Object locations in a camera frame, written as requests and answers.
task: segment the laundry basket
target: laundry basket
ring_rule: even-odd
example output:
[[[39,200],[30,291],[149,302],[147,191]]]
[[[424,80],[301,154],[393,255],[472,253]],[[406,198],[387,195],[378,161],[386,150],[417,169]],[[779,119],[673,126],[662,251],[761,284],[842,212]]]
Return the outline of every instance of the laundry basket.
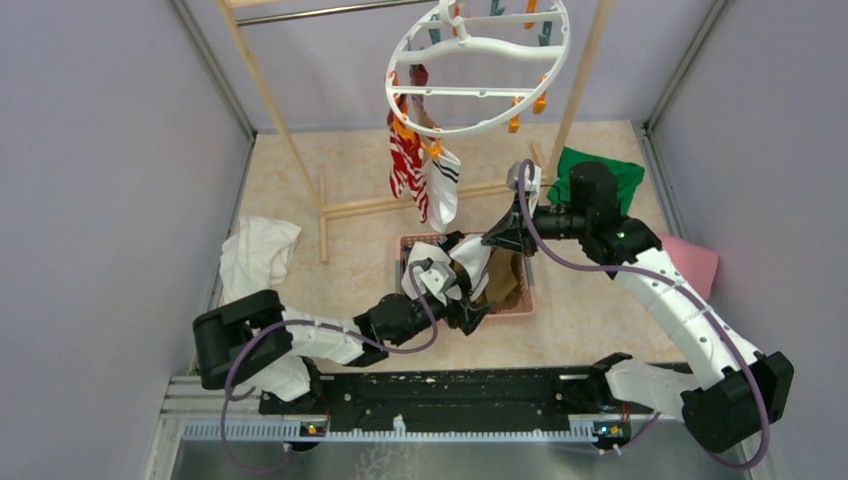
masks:
[[[396,289],[398,293],[403,293],[400,286],[401,277],[406,269],[405,259],[402,257],[404,248],[411,249],[415,242],[425,242],[435,245],[438,243],[442,235],[439,234],[420,234],[420,235],[403,235],[398,238],[397,248],[395,252],[395,279]],[[529,320],[536,312],[536,287],[533,281],[533,269],[530,266],[530,259],[524,258],[524,268],[521,269],[521,279],[519,280],[521,288],[521,300],[515,308],[509,310],[493,310],[486,315],[486,320],[508,319]]]

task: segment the white sock with black stripes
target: white sock with black stripes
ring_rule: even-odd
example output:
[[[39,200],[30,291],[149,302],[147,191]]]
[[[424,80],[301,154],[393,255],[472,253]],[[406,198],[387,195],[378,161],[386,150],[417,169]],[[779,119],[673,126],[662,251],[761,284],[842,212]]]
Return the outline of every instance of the white sock with black stripes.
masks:
[[[428,217],[430,226],[439,233],[444,233],[448,224],[456,218],[459,201],[457,184],[461,168],[462,162],[444,146],[438,159],[430,159],[430,178],[427,183],[430,200]]]

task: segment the robotic arm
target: robotic arm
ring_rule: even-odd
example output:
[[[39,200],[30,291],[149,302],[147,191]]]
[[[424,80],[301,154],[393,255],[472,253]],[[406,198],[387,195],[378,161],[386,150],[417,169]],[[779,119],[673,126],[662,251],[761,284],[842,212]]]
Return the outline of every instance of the robotic arm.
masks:
[[[599,266],[568,266],[605,271],[630,291],[680,348],[692,371],[684,374],[626,354],[611,355],[593,366],[588,379],[596,405],[644,405],[683,422],[711,452],[724,452],[760,430],[758,403],[765,406],[769,423],[780,419],[794,373],[791,363],[780,352],[764,355],[732,330],[690,288],[656,235],[641,221],[621,215],[616,178],[604,165],[575,166],[569,179],[571,201],[549,206],[536,206],[541,175],[535,176],[535,182],[525,179],[521,169],[526,166],[516,163],[510,169],[507,183],[516,190],[515,198],[510,211],[483,236],[483,243],[533,256],[539,248],[546,250],[540,243],[543,240],[577,240]],[[320,374],[310,358],[364,367],[389,353],[420,351],[435,341],[435,330],[428,344],[415,349],[401,350],[387,343],[402,345],[439,319],[470,335],[491,306],[471,302],[469,282],[449,265],[427,261],[419,266],[418,278],[425,287],[420,298],[386,295],[350,319],[293,310],[280,304],[272,290],[202,315],[193,328],[204,388],[224,388],[234,360],[248,341],[280,322],[284,328],[269,334],[245,357],[232,385],[273,393],[287,402],[291,413],[309,411],[321,397]],[[460,300],[442,295],[454,284],[461,287]],[[729,341],[737,352],[728,346]],[[759,386],[762,402],[755,401],[749,374]]]

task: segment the teal clothespin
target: teal clothespin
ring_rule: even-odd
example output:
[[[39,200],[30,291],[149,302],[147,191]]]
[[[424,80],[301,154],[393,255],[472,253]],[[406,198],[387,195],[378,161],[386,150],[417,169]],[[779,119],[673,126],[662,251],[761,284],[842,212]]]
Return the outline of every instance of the teal clothespin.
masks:
[[[551,44],[551,31],[554,28],[554,22],[542,23],[542,34],[539,35],[539,46],[547,47]]]
[[[439,20],[439,14],[438,13],[434,13],[433,15],[430,16],[431,22],[438,21],[438,20]],[[439,30],[438,28],[431,28],[429,33],[430,33],[430,43],[432,43],[433,45],[442,41],[442,31]]]
[[[506,7],[501,8],[501,0],[492,0],[492,7],[489,9],[489,15],[493,17],[500,17],[505,11]]]

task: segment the wooden frame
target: wooden frame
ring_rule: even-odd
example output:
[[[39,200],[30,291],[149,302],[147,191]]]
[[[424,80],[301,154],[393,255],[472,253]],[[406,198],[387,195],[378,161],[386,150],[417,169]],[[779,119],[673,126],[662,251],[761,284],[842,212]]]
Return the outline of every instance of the wooden frame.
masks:
[[[262,5],[268,3],[278,3],[281,1],[288,0],[215,1],[218,4],[218,10],[220,11],[221,16],[224,18],[224,21],[227,24],[227,28],[229,29],[230,34],[233,37],[233,42],[235,42],[236,47],[238,47],[239,53],[241,54],[241,57],[244,60],[245,65],[247,66],[247,70],[248,72],[250,72],[250,76],[253,78],[253,81],[256,84],[256,89],[259,91],[259,95],[262,97],[262,101],[265,103],[265,107],[268,109],[268,113],[271,115],[271,119],[274,122],[274,126],[277,128],[277,131],[279,132],[280,136],[283,137],[283,140],[291,150],[294,156],[295,167],[297,168],[298,173],[300,173],[301,177],[303,178],[303,182],[306,184],[306,188],[313,205],[319,212],[321,263],[326,264],[329,261],[327,229],[328,222],[330,220],[414,207],[415,202],[411,198],[395,199],[392,197],[360,200],[337,205],[330,205],[327,203],[327,187],[324,174],[321,173],[318,176],[318,188],[316,189],[315,184],[313,184],[312,179],[309,176],[309,172],[306,170],[306,164],[303,162],[303,158],[300,155],[300,151],[298,151],[297,146],[294,143],[294,139],[291,136],[291,132],[288,129],[288,124],[286,123],[286,119],[283,116],[283,112],[280,110],[280,108],[274,101],[271,89],[268,86],[268,82],[265,79],[262,70],[259,68],[259,64],[256,62],[256,58],[253,56],[253,53],[250,50],[250,46],[248,45],[247,39],[245,38],[244,34],[238,26],[238,22],[234,13],[234,9],[240,7]],[[557,164],[559,163],[559,157],[562,153],[563,147],[565,146],[565,142],[568,139],[568,134],[571,131],[571,125],[572,123],[574,123],[574,117],[577,115],[577,108],[580,105],[580,100],[583,97],[583,91],[586,88],[586,83],[588,82],[589,74],[592,70],[592,64],[594,63],[595,55],[597,54],[598,46],[600,45],[601,37],[603,36],[604,27],[606,26],[607,18],[609,17],[609,13],[612,10],[612,6],[614,3],[615,0],[598,1],[598,6],[595,9],[595,15],[592,19],[592,26],[589,30],[589,36],[586,39],[586,45],[584,46],[583,54],[580,57],[580,65],[577,69],[577,76],[574,80],[574,85],[572,86],[571,92],[568,96],[568,104],[566,106],[565,112],[563,113],[562,121],[560,122],[559,126],[559,131],[557,132],[557,136],[554,139],[553,149],[546,163],[543,163],[542,161],[543,157],[539,152],[538,146],[532,142],[530,144],[530,153],[533,158],[533,161],[536,162],[538,165],[543,165],[543,179],[556,178],[556,168]],[[508,191],[508,188],[502,181],[484,182],[460,187],[459,198],[466,199],[484,197],[489,195],[497,195],[499,193],[506,193]]]

